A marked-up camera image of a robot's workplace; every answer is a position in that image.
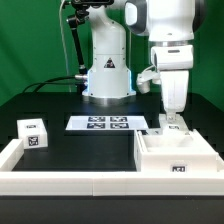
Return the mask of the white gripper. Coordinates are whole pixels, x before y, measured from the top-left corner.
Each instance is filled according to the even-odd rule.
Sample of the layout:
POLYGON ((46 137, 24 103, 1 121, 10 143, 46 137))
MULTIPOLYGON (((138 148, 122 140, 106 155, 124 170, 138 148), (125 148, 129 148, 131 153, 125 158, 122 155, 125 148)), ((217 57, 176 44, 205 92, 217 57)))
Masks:
POLYGON ((174 121, 175 113, 186 105, 189 70, 193 67, 193 46, 151 48, 151 62, 161 80, 162 100, 167 120, 174 121))

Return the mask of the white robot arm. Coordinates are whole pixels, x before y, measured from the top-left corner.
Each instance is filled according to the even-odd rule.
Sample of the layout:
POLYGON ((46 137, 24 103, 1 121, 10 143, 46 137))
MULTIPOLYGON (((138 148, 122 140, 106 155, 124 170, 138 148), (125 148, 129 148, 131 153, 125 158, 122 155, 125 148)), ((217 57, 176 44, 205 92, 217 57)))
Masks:
POLYGON ((186 105, 194 33, 205 19, 205 0, 121 0, 119 5, 124 27, 114 25, 103 6, 89 9, 93 64, 83 95, 98 103, 133 95, 128 69, 146 61, 136 86, 147 93, 151 84, 159 85, 166 118, 174 120, 186 105))

